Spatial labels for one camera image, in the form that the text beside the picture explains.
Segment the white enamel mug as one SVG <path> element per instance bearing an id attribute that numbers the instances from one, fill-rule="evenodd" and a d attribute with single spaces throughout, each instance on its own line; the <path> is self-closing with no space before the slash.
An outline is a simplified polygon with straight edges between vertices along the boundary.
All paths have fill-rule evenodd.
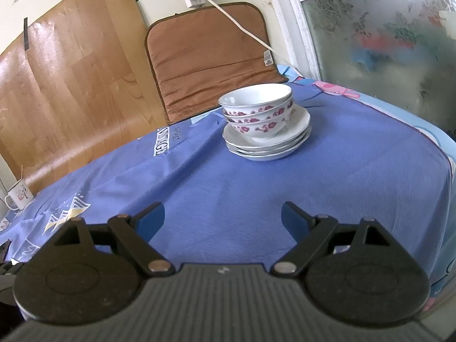
<path id="1" fill-rule="evenodd" d="M 22 211 L 32 203 L 33 199 L 33 193 L 21 178 L 8 190 L 4 203 L 11 211 Z"/>

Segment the white floral bowl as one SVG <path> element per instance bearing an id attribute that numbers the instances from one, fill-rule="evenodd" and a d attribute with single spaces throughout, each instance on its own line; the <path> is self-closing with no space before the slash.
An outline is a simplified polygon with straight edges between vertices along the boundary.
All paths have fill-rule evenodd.
<path id="1" fill-rule="evenodd" d="M 284 116 L 289 110 L 291 110 L 291 107 L 293 105 L 294 100 L 290 99 L 276 107 L 269 107 L 267 110 L 264 110 L 263 112 L 251 111 L 249 114 L 242 115 L 230 115 L 226 112 L 223 112 L 223 116 L 231 123 L 251 124 L 260 121 L 268 121 L 277 116 Z"/>
<path id="2" fill-rule="evenodd" d="M 253 138 L 268 138 L 277 134 L 279 131 L 284 129 L 287 122 L 293 117 L 293 110 L 284 112 L 283 114 L 272 117 L 265 121 L 259 121 L 254 123 L 240 124 L 229 121 L 228 124 L 232 128 L 248 137 Z"/>
<path id="3" fill-rule="evenodd" d="M 218 104 L 227 110 L 257 110 L 266 106 L 276 106 L 292 94 L 286 84 L 257 84 L 235 89 L 222 95 Z"/>

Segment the frosted glass window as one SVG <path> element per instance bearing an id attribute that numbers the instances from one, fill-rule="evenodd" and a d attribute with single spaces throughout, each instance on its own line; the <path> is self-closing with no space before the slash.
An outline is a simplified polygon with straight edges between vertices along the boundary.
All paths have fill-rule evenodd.
<path id="1" fill-rule="evenodd" d="M 271 0 L 305 76 L 455 134 L 455 0 Z"/>

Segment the wooden laminate board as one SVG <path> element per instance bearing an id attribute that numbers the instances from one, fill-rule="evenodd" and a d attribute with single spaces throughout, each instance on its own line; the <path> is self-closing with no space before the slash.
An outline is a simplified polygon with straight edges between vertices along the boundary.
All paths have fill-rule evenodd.
<path id="1" fill-rule="evenodd" d="M 1 55 L 1 156 L 39 192 L 164 126 L 135 0 L 63 0 Z"/>

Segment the blue patterned tablecloth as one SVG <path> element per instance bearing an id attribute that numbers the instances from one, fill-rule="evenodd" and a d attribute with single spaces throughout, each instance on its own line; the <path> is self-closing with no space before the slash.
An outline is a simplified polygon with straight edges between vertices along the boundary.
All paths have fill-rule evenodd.
<path id="1" fill-rule="evenodd" d="M 152 245 L 176 266 L 253 262 L 271 266 L 293 245 L 283 203 L 344 223 L 378 220 L 428 274 L 436 298 L 455 265 L 455 142 L 406 110 L 286 71 L 312 133 L 276 161 L 230 153 L 218 111 L 113 150 L 1 217 L 7 258 L 28 261 L 74 216 L 104 223 L 165 206 Z"/>

